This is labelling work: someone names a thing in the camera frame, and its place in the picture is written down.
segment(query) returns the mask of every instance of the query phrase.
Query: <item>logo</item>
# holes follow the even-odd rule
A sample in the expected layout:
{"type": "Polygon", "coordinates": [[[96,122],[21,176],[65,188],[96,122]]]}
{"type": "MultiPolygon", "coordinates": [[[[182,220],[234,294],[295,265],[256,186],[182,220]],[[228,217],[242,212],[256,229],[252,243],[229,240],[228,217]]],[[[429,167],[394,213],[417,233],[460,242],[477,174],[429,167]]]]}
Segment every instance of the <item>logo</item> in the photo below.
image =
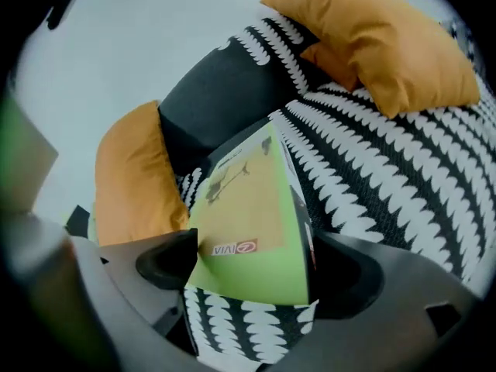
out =
{"type": "Polygon", "coordinates": [[[250,253],[256,251],[257,239],[250,239],[248,241],[240,241],[239,243],[216,245],[212,251],[212,256],[235,255],[237,253],[250,253]]]}

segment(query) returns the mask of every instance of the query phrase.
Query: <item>yellow cushion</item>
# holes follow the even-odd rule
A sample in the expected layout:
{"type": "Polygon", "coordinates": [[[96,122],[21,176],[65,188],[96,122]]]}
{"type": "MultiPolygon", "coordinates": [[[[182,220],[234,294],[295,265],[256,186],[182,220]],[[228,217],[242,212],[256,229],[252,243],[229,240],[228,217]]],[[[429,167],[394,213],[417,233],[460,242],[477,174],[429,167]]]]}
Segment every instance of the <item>yellow cushion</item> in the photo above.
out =
{"type": "Polygon", "coordinates": [[[186,229],[156,102],[122,117],[98,147],[95,214],[101,246],[186,229]]]}
{"type": "Polygon", "coordinates": [[[312,44],[300,54],[300,57],[312,62],[326,72],[336,83],[341,84],[349,92],[357,89],[358,76],[338,55],[322,41],[312,44]]]}
{"type": "Polygon", "coordinates": [[[387,117],[479,101],[470,61],[402,0],[262,0],[306,26],[357,72],[387,117]]]}

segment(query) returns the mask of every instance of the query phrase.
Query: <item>pillow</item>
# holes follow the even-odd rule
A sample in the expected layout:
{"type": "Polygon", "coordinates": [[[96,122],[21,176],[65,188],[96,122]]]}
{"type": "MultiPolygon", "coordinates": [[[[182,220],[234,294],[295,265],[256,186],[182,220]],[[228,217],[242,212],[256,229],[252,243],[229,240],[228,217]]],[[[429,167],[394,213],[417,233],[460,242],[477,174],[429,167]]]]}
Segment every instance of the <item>pillow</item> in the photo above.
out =
{"type": "Polygon", "coordinates": [[[479,101],[450,35],[401,0],[262,0],[306,26],[356,71],[387,117],[479,101]]]}
{"type": "Polygon", "coordinates": [[[300,55],[303,59],[312,62],[316,67],[326,72],[336,83],[341,84],[347,91],[351,92],[357,88],[357,73],[351,70],[341,61],[330,47],[319,42],[312,44],[300,55]]]}
{"type": "Polygon", "coordinates": [[[186,229],[188,210],[177,190],[156,102],[134,109],[105,134],[95,182],[101,246],[186,229]]]}

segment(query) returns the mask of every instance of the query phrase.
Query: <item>white wall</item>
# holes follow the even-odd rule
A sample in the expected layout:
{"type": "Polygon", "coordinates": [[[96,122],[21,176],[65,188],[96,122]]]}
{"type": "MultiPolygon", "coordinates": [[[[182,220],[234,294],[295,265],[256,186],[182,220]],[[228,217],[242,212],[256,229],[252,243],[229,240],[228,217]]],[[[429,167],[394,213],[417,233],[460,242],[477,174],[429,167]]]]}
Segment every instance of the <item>white wall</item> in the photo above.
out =
{"type": "MultiPolygon", "coordinates": [[[[77,0],[55,31],[43,24],[26,44],[16,79],[18,103],[59,153],[35,212],[65,223],[76,204],[89,209],[107,129],[164,98],[211,49],[253,23],[258,1],[77,0]]],[[[451,15],[437,0],[415,4],[451,15]]]]}

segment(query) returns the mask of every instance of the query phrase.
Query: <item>red logo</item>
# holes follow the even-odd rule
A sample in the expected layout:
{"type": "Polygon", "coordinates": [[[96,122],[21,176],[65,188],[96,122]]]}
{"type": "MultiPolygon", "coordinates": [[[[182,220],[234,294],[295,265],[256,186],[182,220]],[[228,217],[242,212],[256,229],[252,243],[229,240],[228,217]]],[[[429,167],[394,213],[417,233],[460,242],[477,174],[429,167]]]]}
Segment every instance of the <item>red logo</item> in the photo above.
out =
{"type": "Polygon", "coordinates": [[[257,239],[242,241],[236,245],[236,253],[250,253],[257,251],[257,239]]]}

